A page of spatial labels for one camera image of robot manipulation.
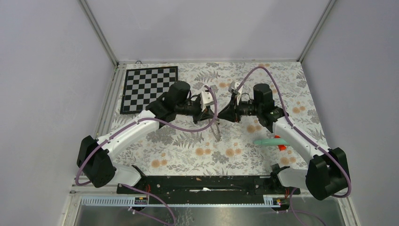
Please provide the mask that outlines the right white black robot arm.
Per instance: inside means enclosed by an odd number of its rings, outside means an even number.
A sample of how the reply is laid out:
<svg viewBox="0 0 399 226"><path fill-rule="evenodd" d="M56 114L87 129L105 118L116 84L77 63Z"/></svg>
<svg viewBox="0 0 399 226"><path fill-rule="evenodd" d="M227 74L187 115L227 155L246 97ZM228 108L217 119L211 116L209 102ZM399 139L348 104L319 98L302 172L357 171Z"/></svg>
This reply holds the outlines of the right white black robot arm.
<svg viewBox="0 0 399 226"><path fill-rule="evenodd" d="M350 175L346 154L341 148L320 145L293 124L288 114L275 105L272 90L265 83L253 87L254 97L242 101L242 89L237 82L229 86L232 94L228 105L218 118L240 122L243 116L255 116L259 123L288 143L305 160L307 169L294 169L274 165L270 188L281 194L288 187L308 190L317 200L324 200L337 192L350 188Z"/></svg>

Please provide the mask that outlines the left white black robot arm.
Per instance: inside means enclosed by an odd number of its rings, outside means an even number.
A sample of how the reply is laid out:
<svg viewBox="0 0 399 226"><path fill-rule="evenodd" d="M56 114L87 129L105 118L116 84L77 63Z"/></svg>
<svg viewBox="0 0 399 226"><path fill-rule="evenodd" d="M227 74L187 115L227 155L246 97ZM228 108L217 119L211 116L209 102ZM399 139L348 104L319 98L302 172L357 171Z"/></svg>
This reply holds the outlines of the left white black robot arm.
<svg viewBox="0 0 399 226"><path fill-rule="evenodd" d="M217 99L209 86L198 97L199 102L190 104L190 85L185 81L172 84L155 101L149 103L134 119L118 129L98 138L85 137L80 145L77 158L78 172L75 184L84 186L93 184L100 188L109 183L128 186L132 192L139 194L145 190L146 181L142 173L134 166L115 163L115 158L135 141L163 126L190 132L171 124L177 115L193 116L200 121L203 114L217 108Z"/></svg>

